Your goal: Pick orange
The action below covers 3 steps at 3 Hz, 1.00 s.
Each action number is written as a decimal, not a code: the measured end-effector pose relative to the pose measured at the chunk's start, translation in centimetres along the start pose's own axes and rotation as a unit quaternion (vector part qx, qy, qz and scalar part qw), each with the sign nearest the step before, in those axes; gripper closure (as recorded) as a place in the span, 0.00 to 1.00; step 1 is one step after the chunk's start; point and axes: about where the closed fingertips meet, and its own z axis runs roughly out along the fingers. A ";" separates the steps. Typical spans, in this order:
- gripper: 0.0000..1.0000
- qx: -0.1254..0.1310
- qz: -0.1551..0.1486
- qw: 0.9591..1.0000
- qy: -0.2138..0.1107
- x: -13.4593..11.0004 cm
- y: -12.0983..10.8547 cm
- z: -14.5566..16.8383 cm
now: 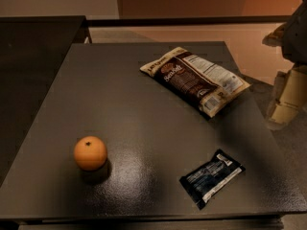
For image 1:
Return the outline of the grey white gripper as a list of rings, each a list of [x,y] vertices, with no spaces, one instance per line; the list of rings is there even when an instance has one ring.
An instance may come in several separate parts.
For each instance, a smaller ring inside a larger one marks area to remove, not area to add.
[[[287,23],[267,34],[262,43],[281,47],[285,59],[299,63],[287,73],[278,72],[266,112],[270,130],[288,125],[307,104],[307,0],[304,0]]]

